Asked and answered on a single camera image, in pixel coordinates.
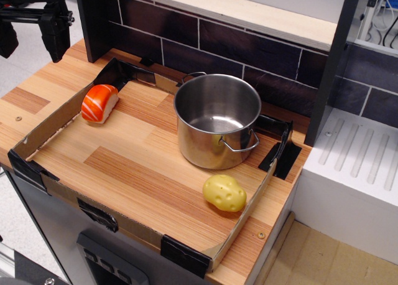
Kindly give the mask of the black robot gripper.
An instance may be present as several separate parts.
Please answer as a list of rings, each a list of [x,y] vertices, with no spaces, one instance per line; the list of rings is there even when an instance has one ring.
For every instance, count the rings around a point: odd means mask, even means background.
[[[1,0],[1,56],[9,58],[19,42],[10,22],[37,24],[45,48],[53,63],[61,61],[70,48],[69,26],[74,23],[73,12],[66,0]]]

